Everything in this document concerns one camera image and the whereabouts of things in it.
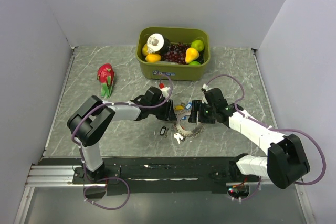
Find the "yellow tag key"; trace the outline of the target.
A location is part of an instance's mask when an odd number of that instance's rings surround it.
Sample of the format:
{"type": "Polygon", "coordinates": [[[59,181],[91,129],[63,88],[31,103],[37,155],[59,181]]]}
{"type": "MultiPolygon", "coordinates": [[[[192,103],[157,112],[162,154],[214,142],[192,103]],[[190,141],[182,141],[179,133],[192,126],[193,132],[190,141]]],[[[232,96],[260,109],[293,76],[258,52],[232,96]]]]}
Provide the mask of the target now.
{"type": "Polygon", "coordinates": [[[180,111],[180,110],[183,110],[183,109],[184,109],[184,107],[181,106],[181,105],[178,105],[174,108],[174,110],[177,110],[177,111],[180,111]]]}

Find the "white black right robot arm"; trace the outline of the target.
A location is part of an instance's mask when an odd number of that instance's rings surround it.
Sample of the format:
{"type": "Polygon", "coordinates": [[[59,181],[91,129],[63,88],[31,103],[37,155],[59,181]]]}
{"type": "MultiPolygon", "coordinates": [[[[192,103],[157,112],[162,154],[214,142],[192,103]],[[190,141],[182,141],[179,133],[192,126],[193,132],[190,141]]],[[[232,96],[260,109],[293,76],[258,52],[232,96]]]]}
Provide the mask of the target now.
{"type": "Polygon", "coordinates": [[[256,144],[264,157],[240,154],[231,162],[229,175],[235,181],[247,175],[269,178],[285,189],[310,172],[310,165],[301,139],[264,127],[240,105],[228,104],[219,88],[204,90],[201,100],[193,100],[190,123],[220,123],[256,144]]]}

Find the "large silver toothed keyring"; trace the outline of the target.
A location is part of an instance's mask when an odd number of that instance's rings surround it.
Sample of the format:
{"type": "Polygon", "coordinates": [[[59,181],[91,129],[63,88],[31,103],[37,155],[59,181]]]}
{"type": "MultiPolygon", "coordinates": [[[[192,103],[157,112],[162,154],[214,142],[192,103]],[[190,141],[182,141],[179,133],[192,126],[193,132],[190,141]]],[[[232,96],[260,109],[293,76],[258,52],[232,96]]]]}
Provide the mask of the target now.
{"type": "Polygon", "coordinates": [[[184,116],[189,117],[191,115],[190,112],[184,112],[177,116],[177,121],[174,123],[174,129],[181,134],[183,137],[197,137],[200,135],[204,129],[204,125],[200,122],[196,123],[196,126],[191,130],[187,131],[182,128],[181,121],[184,116]]]}

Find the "blue tag key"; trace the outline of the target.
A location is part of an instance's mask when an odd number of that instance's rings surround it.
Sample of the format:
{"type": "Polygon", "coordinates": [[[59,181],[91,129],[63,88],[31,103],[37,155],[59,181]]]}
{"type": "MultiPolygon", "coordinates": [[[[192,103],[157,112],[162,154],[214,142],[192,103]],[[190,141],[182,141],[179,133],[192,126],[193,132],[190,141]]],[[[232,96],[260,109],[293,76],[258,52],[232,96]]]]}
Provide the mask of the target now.
{"type": "Polygon", "coordinates": [[[185,106],[185,109],[186,109],[186,110],[189,110],[191,107],[192,107],[192,103],[189,102],[189,103],[185,106]]]}

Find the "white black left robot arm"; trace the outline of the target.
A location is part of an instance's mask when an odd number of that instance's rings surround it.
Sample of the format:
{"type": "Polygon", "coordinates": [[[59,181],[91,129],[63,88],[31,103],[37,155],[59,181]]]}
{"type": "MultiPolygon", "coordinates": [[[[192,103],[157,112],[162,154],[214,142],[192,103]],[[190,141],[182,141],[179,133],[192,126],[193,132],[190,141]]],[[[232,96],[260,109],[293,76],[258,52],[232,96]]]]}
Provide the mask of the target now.
{"type": "Polygon", "coordinates": [[[173,88],[149,87],[144,95],[128,102],[107,102],[91,96],[68,120],[72,141],[77,144],[85,177],[92,183],[105,176],[99,141],[114,121],[141,121],[149,115],[175,122],[177,117],[170,99],[173,88]]]}

